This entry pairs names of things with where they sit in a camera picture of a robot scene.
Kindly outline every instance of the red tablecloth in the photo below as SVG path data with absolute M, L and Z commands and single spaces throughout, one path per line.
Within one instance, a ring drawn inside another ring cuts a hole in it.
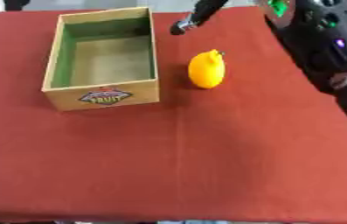
M 260 11 L 155 14 L 162 102 L 66 113 L 40 92 L 58 14 L 0 13 L 0 220 L 347 221 L 347 118 Z M 196 89 L 213 48 L 226 79 Z

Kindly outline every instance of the purple light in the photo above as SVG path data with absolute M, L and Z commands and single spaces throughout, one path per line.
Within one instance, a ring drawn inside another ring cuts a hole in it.
M 335 40 L 335 43 L 337 43 L 337 46 L 340 48 L 344 48 L 346 46 L 346 43 L 344 43 L 344 40 L 342 38 L 337 38 Z

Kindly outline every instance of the box label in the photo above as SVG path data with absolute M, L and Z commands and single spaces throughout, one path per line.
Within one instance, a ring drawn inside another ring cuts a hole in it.
M 83 95 L 80 101 L 109 106 L 129 98 L 130 96 L 132 96 L 131 93 L 123 92 L 116 88 L 102 87 L 99 90 Z

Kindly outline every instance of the yellow fruit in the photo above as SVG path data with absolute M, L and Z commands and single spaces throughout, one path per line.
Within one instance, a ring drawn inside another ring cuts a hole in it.
M 217 50 L 203 52 L 191 60 L 190 79 L 200 88 L 215 88 L 225 76 L 225 62 Z

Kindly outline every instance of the floor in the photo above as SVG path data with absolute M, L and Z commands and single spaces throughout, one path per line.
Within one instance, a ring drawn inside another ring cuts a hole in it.
M 153 11 L 191 11 L 197 0 L 31 0 L 29 11 L 112 9 L 149 6 Z M 253 0 L 230 0 L 226 7 L 253 5 Z

